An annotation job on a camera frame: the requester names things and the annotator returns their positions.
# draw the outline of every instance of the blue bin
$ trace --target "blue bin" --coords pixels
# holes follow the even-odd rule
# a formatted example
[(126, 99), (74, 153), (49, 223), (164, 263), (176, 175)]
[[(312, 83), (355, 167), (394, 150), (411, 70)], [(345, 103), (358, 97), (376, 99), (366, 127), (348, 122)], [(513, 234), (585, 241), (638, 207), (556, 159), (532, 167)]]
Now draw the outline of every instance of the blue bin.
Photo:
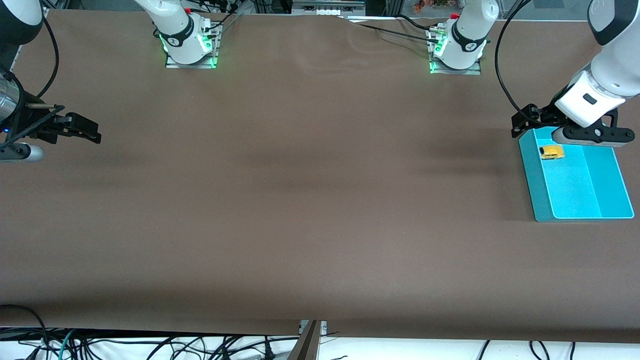
[(555, 127), (520, 138), (531, 203), (539, 222), (596, 222), (634, 217), (613, 148), (562, 145), (564, 157), (542, 160), (540, 147), (555, 145)]

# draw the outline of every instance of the table surface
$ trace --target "table surface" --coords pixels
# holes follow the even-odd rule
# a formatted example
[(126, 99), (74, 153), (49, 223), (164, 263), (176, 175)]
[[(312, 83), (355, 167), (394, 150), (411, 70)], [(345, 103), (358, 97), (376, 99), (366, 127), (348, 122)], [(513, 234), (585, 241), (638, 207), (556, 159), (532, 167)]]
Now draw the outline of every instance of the table surface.
[[(177, 70), (144, 13), (49, 18), (44, 100), (102, 144), (2, 166), (1, 302), (56, 327), (640, 341), (640, 220), (534, 221), (493, 45), (481, 76), (431, 75), (419, 41), (256, 15), (217, 69)], [(514, 22), (503, 46), (522, 106), (599, 49), (584, 22)], [(42, 31), (15, 72), (37, 92), (51, 67)], [(616, 153), (636, 201), (640, 145)]]

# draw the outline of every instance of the teal cable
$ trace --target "teal cable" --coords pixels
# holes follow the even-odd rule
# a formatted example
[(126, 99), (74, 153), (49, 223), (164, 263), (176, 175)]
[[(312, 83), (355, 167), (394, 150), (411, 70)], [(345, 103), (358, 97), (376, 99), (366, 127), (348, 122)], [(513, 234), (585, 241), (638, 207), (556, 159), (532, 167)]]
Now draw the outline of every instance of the teal cable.
[(62, 340), (62, 345), (60, 345), (60, 353), (58, 354), (58, 360), (62, 360), (62, 354), (65, 352), (65, 347), (67, 347), (67, 342), (69, 341), (69, 338), (71, 337), (71, 334), (73, 333), (74, 330), (75, 329), (71, 329), (65, 336), (65, 339)]

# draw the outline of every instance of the white floor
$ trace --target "white floor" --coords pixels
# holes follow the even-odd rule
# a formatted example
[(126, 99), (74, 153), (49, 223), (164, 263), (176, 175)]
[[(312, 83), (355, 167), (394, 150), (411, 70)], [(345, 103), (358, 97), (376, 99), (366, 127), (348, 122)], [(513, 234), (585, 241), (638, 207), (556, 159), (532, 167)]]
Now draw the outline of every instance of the white floor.
[[(181, 338), (181, 341), (190, 341), (193, 338)], [(247, 336), (237, 342), (233, 348), (243, 347), (252, 343), (258, 343), (264, 338), (260, 336)], [(119, 339), (121, 341), (139, 341), (140, 339)], [(145, 339), (161, 341), (162, 338)], [(207, 338), (207, 349), (215, 349), (222, 338)], [(404, 340), (404, 339), (373, 339), (373, 338), (323, 338), (318, 355), (318, 360), (336, 360), (347, 356), (345, 360), (477, 360), (483, 341), (476, 340)], [(290, 351), (295, 341), (278, 341), (271, 344), (275, 354)], [(550, 360), (569, 359), (569, 343), (545, 342), (550, 355)], [(92, 345), (92, 350), (103, 360), (145, 360), (155, 345), (119, 345), (112, 343), (97, 343)], [(198, 341), (195, 347), (202, 348)], [(26, 358), (33, 347), (21, 345), (16, 342), (0, 342), (0, 360), (16, 360)], [(540, 347), (536, 347), (540, 356), (544, 359)], [(171, 356), (169, 346), (162, 348), (152, 360), (166, 360)], [(261, 356), (258, 350), (247, 350), (232, 356), (233, 360), (256, 360)], [(43, 360), (45, 356), (39, 354), (37, 360)], [(602, 344), (602, 343), (578, 343), (573, 357), (575, 360), (638, 360), (640, 359), (640, 344)], [(193, 354), (181, 354), (178, 360), (198, 360)], [(527, 341), (491, 341), (483, 360), (513, 359), (536, 360), (529, 350)]]

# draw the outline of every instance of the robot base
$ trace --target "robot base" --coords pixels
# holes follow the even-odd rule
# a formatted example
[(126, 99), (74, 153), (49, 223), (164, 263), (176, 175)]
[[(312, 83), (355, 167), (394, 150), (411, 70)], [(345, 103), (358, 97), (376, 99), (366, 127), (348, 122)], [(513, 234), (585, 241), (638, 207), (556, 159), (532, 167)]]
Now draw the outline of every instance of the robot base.
[[(445, 28), (444, 23), (441, 22), (438, 26), (433, 26), (429, 30), (425, 30), (425, 34), (427, 38), (434, 38), (440, 42), (446, 41), (445, 36)], [(480, 75), (480, 61), (476, 60), (476, 62), (471, 65), (468, 69), (458, 70), (452, 69), (442, 62), (442, 60), (436, 57), (433, 53), (435, 49), (440, 45), (440, 43), (428, 43), (427, 50), (429, 52), (429, 73), (431, 74), (453, 74), (453, 75)]]
[(181, 64), (174, 61), (171, 56), (167, 54), (164, 67), (167, 69), (215, 69), (218, 66), (218, 54), (220, 52), (220, 38), (222, 37), (222, 25), (216, 27), (211, 31), (209, 35), (210, 40), (204, 42), (205, 45), (210, 45), (213, 50), (206, 54), (200, 61), (196, 61), (192, 64)]

